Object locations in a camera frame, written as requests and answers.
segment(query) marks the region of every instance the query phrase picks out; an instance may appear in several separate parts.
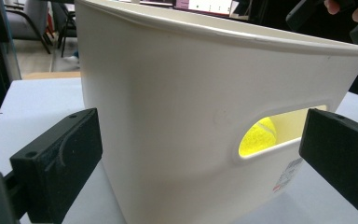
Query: white table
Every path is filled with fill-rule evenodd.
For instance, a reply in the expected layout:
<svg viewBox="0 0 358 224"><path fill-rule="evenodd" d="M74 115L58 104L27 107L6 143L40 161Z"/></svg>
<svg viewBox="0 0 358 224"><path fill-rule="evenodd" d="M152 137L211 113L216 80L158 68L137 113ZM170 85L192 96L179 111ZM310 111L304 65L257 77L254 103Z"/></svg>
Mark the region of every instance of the white table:
<svg viewBox="0 0 358 224"><path fill-rule="evenodd" d="M13 82L0 110L0 172L6 175L11 170L11 155L82 109L80 78ZM337 113L358 122L358 95L348 93ZM29 223L27 216L21 223ZM63 223L125 223L101 163ZM358 224L358 211L305 164L284 194L235 223Z"/></svg>

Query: screw hole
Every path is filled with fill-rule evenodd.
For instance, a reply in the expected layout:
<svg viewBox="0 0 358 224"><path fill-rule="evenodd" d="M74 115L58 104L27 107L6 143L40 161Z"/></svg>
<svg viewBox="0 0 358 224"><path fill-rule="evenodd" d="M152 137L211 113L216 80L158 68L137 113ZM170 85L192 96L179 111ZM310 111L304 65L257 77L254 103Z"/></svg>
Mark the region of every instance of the screw hole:
<svg viewBox="0 0 358 224"><path fill-rule="evenodd" d="M36 156L36 152L28 152L27 154L25 154L25 157L26 158L32 158L32 157L34 157L34 156Z"/></svg>

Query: floor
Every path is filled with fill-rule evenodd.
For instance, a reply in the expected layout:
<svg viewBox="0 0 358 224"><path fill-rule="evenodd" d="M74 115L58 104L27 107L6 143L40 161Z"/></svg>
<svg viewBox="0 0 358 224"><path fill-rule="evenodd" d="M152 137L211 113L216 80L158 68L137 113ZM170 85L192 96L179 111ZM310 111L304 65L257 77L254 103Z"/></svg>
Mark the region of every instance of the floor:
<svg viewBox="0 0 358 224"><path fill-rule="evenodd" d="M65 51L57 49L57 36L51 38L53 46L49 46L48 54L40 41L13 40L17 53L17 61L22 77L41 72L75 72L79 66L68 63L64 58L72 56L77 50L77 38L67 38Z"/></svg>

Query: yellow object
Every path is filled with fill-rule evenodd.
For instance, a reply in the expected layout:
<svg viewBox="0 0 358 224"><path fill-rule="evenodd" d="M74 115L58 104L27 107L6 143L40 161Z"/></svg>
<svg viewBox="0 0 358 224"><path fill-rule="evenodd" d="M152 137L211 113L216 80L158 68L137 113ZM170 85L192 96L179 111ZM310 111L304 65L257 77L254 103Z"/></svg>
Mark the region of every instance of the yellow object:
<svg viewBox="0 0 358 224"><path fill-rule="evenodd" d="M259 120L242 138L240 156L249 156L268 147L275 146L277 133L272 120L267 117Z"/></svg>

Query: white plastic bin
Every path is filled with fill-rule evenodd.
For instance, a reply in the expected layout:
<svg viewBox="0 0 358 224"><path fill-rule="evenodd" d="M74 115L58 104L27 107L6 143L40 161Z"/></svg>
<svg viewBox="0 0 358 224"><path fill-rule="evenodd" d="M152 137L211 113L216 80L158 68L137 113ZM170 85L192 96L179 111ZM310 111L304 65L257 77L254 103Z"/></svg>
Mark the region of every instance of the white plastic bin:
<svg viewBox="0 0 358 224"><path fill-rule="evenodd" d="M84 101L130 224L229 223L279 194L303 120L277 119L286 137L248 158L243 135L335 111L358 74L358 46L235 21L106 0L77 0L76 19Z"/></svg>

